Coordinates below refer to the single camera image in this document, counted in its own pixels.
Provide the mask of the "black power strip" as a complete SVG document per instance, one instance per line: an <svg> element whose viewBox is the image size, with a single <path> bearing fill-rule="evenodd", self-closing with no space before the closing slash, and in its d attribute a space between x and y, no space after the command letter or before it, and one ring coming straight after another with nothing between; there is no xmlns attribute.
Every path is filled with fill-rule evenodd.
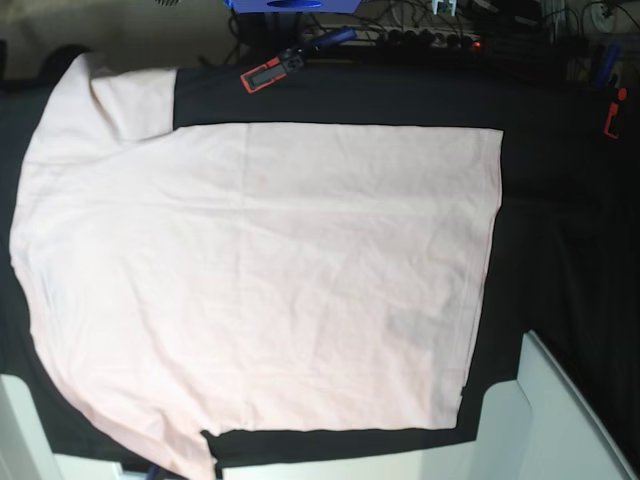
<svg viewBox="0 0 640 480"><path fill-rule="evenodd" d="M482 40L478 36L427 28L409 29L405 31L392 29L387 33L380 34L374 40L374 45L378 48L386 49L425 48L473 53L479 53L483 48Z"/></svg>

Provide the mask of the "red clamp right edge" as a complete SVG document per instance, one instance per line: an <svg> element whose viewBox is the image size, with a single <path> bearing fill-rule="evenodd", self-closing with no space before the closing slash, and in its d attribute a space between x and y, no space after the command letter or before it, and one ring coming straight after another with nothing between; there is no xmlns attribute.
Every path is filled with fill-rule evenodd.
<svg viewBox="0 0 640 480"><path fill-rule="evenodd" d="M615 140L619 138L622 118L622 106L627 96L627 88L621 87L617 90L614 99L609 103L603 127L603 134L608 138Z"/></svg>

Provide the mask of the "blue plastic box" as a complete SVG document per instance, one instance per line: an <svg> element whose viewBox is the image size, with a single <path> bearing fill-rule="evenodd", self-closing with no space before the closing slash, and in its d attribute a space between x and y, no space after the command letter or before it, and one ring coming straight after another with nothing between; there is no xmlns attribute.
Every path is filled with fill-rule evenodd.
<svg viewBox="0 0 640 480"><path fill-rule="evenodd" d="M353 13L360 0L229 0L224 4L237 13L321 12Z"/></svg>

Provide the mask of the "black table cloth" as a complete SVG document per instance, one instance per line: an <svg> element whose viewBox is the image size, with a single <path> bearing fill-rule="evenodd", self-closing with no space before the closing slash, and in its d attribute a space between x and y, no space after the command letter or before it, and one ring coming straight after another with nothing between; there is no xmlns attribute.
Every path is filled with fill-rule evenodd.
<svg viewBox="0 0 640 480"><path fill-rule="evenodd" d="M632 465L639 462L639 126L625 101L618 139L607 95L563 93L460 71L311 65L256 94L233 67L182 69L174 123L300 121L495 128L503 202L478 343L456 428L235 432L212 439L224 467L338 460L475 438L485 392L516 375L536 332Z"/></svg>

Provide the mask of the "red clamp front edge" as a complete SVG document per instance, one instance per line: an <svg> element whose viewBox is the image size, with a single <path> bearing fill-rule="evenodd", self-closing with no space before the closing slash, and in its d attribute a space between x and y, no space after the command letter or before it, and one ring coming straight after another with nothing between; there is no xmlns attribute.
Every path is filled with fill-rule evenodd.
<svg viewBox="0 0 640 480"><path fill-rule="evenodd" d="M163 468L152 465L145 476L145 480L165 480L166 475L167 472Z"/></svg>

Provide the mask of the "red clamp edge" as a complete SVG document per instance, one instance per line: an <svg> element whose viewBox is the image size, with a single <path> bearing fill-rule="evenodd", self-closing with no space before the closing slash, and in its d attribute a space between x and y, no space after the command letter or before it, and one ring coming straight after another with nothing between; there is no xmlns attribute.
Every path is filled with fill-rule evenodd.
<svg viewBox="0 0 640 480"><path fill-rule="evenodd" d="M167 472L163 468L152 465L145 476L145 480L165 480L166 475Z"/></svg>
<svg viewBox="0 0 640 480"><path fill-rule="evenodd" d="M603 134L608 138L615 140L619 138L622 118L622 106L627 96L627 88L621 87L617 90L614 99L609 103L603 127Z"/></svg>

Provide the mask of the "pink T-shirt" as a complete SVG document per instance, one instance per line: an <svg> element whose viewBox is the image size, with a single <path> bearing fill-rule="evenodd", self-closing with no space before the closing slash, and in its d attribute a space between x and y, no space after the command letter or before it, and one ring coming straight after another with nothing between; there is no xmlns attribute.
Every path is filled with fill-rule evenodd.
<svg viewBox="0 0 640 480"><path fill-rule="evenodd" d="M58 391L189 479L205 433L454 428L502 132L175 128L176 79L81 55L30 140L9 252Z"/></svg>

